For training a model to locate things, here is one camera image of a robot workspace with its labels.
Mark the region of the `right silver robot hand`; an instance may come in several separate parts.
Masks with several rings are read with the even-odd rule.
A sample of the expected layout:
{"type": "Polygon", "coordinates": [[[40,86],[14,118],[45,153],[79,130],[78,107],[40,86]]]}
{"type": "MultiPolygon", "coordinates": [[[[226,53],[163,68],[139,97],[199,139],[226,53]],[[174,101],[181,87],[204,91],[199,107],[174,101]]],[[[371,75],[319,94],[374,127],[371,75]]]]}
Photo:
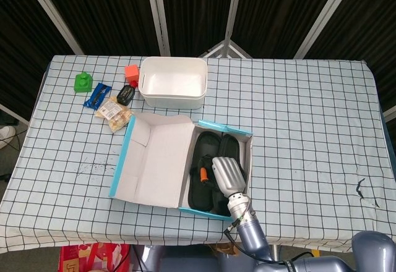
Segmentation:
{"type": "Polygon", "coordinates": [[[221,192],[229,200],[235,200],[243,196],[246,187],[243,174],[234,158],[215,157],[210,159],[212,175],[203,165],[199,166],[199,181],[215,192],[221,192]]]}

